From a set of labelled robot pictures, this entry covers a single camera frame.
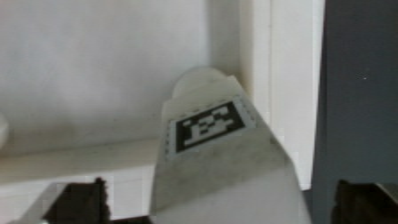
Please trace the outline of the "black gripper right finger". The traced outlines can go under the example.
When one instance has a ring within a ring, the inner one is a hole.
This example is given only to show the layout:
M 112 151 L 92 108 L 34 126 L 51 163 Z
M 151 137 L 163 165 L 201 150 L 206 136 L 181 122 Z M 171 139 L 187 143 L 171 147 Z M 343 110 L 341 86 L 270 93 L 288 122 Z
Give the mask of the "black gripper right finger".
M 330 224 L 398 224 L 398 184 L 338 182 Z

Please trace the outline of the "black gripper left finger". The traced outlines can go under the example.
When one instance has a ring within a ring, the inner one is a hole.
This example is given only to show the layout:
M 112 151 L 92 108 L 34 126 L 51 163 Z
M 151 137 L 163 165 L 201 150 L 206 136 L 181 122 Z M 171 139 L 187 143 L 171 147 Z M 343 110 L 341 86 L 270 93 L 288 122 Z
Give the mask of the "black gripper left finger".
M 107 181 L 51 183 L 23 215 L 23 224 L 110 224 Z

